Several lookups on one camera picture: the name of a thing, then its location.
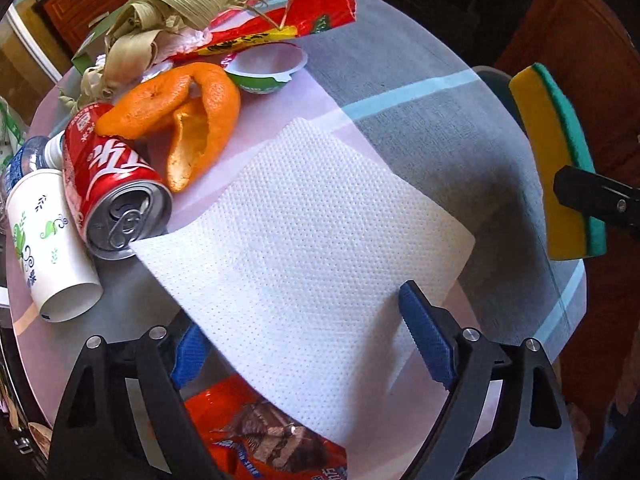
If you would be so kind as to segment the wooden door panel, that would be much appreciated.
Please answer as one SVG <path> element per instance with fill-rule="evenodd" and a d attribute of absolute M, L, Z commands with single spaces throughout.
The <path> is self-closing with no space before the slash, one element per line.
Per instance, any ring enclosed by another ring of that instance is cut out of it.
<path fill-rule="evenodd" d="M 639 180 L 639 53 L 603 0 L 533 0 L 496 62 L 544 64 L 576 110 L 596 169 Z"/>

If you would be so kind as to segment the clear plastic water bottle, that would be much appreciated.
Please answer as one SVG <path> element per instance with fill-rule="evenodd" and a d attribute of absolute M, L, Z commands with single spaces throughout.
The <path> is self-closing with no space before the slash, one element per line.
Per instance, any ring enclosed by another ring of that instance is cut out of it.
<path fill-rule="evenodd" d="M 9 160 L 1 176 L 1 196 L 7 198 L 17 182 L 39 169 L 63 168 L 63 140 L 61 131 L 52 138 L 33 136 L 25 141 Z"/>

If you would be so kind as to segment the green white yogurt cup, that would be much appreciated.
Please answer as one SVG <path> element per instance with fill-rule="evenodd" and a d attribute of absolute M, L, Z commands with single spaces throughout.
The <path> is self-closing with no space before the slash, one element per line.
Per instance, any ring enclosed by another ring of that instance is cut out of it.
<path fill-rule="evenodd" d="M 292 81 L 308 62 L 307 53 L 295 44 L 261 44 L 228 54 L 220 62 L 230 79 L 245 92 L 269 94 Z"/>

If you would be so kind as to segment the dried bamboo leaf bundle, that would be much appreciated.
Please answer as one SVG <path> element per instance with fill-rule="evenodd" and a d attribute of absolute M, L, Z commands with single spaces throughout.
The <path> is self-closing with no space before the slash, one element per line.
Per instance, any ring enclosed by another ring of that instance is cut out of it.
<path fill-rule="evenodd" d="M 78 96 L 60 102 L 72 114 L 142 81 L 154 65 L 212 38 L 210 24 L 229 10 L 262 15 L 268 0 L 129 0 L 103 36 L 104 57 L 81 72 Z"/>

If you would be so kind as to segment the white paper towel sheet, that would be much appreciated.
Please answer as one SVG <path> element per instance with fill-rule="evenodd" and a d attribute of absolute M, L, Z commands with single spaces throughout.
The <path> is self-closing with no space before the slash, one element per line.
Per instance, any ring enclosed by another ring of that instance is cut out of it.
<path fill-rule="evenodd" d="M 134 252 L 256 391 L 351 448 L 413 352 L 400 286 L 439 304 L 474 244 L 434 200 L 297 118 L 204 214 Z"/>

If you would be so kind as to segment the red soda can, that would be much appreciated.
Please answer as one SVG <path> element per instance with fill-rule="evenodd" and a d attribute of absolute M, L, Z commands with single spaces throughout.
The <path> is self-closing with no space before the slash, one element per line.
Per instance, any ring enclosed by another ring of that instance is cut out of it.
<path fill-rule="evenodd" d="M 160 174 L 116 136 L 98 136 L 107 103 L 82 108 L 63 134 L 63 181 L 67 205 L 81 239 L 94 256 L 122 260 L 135 240 L 162 235 L 172 196 Z"/>

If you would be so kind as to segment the yellow green sponge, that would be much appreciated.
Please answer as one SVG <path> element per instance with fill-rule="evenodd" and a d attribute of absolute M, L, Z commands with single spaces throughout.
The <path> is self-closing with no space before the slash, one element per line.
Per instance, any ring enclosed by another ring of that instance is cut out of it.
<path fill-rule="evenodd" d="M 542 187 L 547 252 L 554 261 L 599 257 L 606 253 L 603 221 L 560 204 L 555 174 L 565 166 L 593 172 L 584 130 L 574 107 L 548 68 L 535 63 L 509 82 L 532 148 Z"/>

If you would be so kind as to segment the red yellow snack wrapper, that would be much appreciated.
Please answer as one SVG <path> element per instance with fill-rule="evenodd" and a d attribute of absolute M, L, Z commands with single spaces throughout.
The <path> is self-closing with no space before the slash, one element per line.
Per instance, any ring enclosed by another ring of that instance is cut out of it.
<path fill-rule="evenodd" d="M 194 61 L 262 44 L 305 37 L 356 21 L 356 0 L 288 0 L 245 23 L 212 32 L 205 44 L 171 55 L 172 62 Z"/>

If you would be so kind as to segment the orange peel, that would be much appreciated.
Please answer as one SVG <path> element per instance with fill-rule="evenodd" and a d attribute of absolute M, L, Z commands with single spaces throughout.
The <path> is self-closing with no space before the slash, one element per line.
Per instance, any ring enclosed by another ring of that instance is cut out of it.
<path fill-rule="evenodd" d="M 138 140 L 169 131 L 166 184 L 180 193 L 216 164 L 240 108 L 239 89 L 226 72 L 194 62 L 137 84 L 98 119 L 96 134 Z"/>

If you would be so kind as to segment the white paper cup green pattern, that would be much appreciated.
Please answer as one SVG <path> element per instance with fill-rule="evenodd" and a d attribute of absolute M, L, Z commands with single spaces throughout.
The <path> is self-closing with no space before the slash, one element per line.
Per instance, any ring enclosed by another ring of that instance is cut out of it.
<path fill-rule="evenodd" d="M 103 288 L 81 240 L 57 169 L 17 182 L 6 202 L 14 252 L 40 318 L 62 323 L 91 309 Z"/>

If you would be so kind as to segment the green cardboard box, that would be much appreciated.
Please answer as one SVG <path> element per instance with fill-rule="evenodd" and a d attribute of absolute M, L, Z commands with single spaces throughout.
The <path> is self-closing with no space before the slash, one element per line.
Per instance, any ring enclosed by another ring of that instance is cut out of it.
<path fill-rule="evenodd" d="M 72 57 L 72 64 L 79 75 L 82 75 L 87 68 L 96 64 L 96 59 L 105 52 L 106 32 L 115 23 L 122 10 L 124 8 L 121 6 L 113 12 L 98 16 L 89 23 L 89 35 Z"/>

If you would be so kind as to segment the red orange chocolate wrapper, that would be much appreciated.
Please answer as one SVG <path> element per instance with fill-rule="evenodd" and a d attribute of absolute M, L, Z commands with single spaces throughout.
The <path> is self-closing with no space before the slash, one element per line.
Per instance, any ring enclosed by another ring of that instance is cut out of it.
<path fill-rule="evenodd" d="M 191 396 L 186 410 L 226 479 L 347 477 L 344 448 L 279 410 L 238 374 Z"/>

